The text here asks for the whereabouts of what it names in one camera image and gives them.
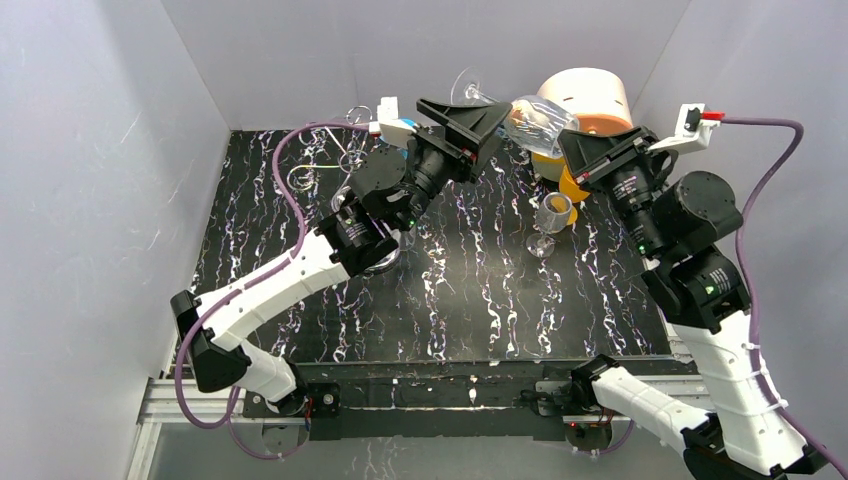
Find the clear wine glass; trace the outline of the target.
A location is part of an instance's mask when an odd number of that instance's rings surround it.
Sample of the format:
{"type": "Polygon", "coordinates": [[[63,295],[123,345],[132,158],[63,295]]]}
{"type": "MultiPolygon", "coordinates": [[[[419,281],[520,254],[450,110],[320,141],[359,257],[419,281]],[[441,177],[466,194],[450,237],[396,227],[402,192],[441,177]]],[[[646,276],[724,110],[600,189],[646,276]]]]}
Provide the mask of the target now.
{"type": "MultiPolygon", "coordinates": [[[[488,105],[499,100],[484,93],[473,67],[463,70],[451,88],[451,102],[462,105],[488,105]]],[[[531,153],[560,158],[558,139],[564,130],[578,131],[579,119],[560,105],[539,95],[524,95],[511,102],[511,111],[499,131],[531,153]]]]}
{"type": "Polygon", "coordinates": [[[342,186],[331,198],[331,214],[337,215],[356,200],[350,186],[342,186]]]}
{"type": "Polygon", "coordinates": [[[573,211],[572,201],[564,193],[544,196],[535,214],[537,232],[526,241],[528,251],[537,258],[549,257],[556,246],[555,235],[570,225],[573,211]]]}

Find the clear wine glass front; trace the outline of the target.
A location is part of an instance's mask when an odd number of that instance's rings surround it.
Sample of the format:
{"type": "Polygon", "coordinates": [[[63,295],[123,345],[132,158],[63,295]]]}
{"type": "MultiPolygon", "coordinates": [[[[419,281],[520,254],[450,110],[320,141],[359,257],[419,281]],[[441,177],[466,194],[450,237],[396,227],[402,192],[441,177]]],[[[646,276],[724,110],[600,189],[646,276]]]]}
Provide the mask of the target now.
{"type": "Polygon", "coordinates": [[[342,186],[331,198],[331,214],[337,215],[356,200],[350,186],[342,186]]]}

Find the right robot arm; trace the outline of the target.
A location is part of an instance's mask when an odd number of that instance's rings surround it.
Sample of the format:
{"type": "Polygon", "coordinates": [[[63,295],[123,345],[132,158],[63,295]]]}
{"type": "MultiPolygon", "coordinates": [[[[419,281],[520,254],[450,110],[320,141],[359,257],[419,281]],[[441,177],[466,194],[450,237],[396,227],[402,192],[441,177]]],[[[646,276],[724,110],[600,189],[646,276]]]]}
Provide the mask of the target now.
{"type": "Polygon", "coordinates": [[[608,197],[639,253],[650,296],[692,355],[712,406],[677,400],[599,355],[550,391],[525,391],[540,408],[609,409],[678,452],[697,479],[784,479],[827,464],[822,447],[783,415],[751,333],[745,280],[717,241],[742,228],[721,177],[692,171],[666,184],[674,151],[638,127],[616,135],[564,130],[558,142],[578,186],[608,197]]]}

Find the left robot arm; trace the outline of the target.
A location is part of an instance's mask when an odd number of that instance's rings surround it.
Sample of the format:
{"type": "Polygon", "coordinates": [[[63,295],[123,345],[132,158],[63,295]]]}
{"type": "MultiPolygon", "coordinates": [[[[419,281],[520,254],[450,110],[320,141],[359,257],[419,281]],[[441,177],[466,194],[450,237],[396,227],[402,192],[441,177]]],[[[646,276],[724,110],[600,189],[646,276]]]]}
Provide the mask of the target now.
{"type": "Polygon", "coordinates": [[[399,248],[449,183],[476,181],[501,140],[508,102],[443,104],[420,99],[419,113],[440,133],[401,119],[384,98],[368,126],[382,145],[352,172],[339,207],[314,228],[298,227],[293,247],[217,290],[175,294],[170,301],[180,336],[177,370],[190,369],[197,388],[240,388],[280,409],[299,409],[308,385],[291,361],[253,345],[251,334],[300,301],[361,275],[399,248]]]}

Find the chrome wine glass rack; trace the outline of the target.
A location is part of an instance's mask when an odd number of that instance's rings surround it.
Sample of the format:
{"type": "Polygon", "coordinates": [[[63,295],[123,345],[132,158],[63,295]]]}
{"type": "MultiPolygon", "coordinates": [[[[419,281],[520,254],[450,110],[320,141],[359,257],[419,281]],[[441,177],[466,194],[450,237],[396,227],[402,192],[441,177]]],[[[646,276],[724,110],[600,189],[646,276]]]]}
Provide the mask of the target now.
{"type": "MultiPolygon", "coordinates": [[[[329,136],[330,139],[333,140],[336,143],[337,147],[342,151],[342,155],[337,160],[336,165],[318,165],[314,163],[305,163],[297,165],[293,167],[286,175],[286,185],[291,190],[304,192],[311,189],[314,185],[317,184],[316,175],[307,173],[305,177],[299,178],[297,175],[297,171],[316,169],[341,170],[346,174],[346,177],[331,198],[331,208],[333,211],[335,211],[340,208],[347,194],[351,191],[349,181],[352,173],[364,164],[364,159],[366,156],[365,147],[367,144],[367,140],[362,139],[361,145],[356,148],[354,148],[352,145],[344,147],[329,127],[324,127],[323,130],[324,133],[329,136]]],[[[408,236],[405,236],[404,234],[397,234],[396,237],[399,239],[400,247],[388,254],[385,258],[377,262],[375,265],[372,265],[371,267],[365,269],[364,274],[366,276],[373,276],[385,273],[392,269],[398,263],[401,252],[405,251],[411,245],[414,244],[415,232],[412,232],[408,236]]]]}

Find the orange plastic goblet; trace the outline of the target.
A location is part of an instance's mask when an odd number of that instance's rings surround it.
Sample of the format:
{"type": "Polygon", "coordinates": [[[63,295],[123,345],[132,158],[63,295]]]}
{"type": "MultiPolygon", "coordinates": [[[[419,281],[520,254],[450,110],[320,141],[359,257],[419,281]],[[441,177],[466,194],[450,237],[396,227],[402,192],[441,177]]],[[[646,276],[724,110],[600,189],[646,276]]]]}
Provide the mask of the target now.
{"type": "Polygon", "coordinates": [[[573,225],[577,221],[580,204],[590,196],[590,193],[579,187],[566,163],[563,164],[563,170],[559,179],[559,191],[567,196],[571,202],[572,208],[567,225],[573,225]]]}

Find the white orange cylindrical appliance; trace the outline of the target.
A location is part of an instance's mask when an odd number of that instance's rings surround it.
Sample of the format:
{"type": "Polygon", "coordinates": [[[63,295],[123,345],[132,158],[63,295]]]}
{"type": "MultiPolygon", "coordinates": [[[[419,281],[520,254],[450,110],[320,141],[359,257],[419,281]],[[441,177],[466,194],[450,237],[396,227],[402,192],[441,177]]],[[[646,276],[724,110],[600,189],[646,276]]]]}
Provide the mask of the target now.
{"type": "Polygon", "coordinates": [[[610,135],[633,128],[624,83],[613,72],[566,69],[549,77],[537,95],[575,115],[581,132],[610,135]]]}

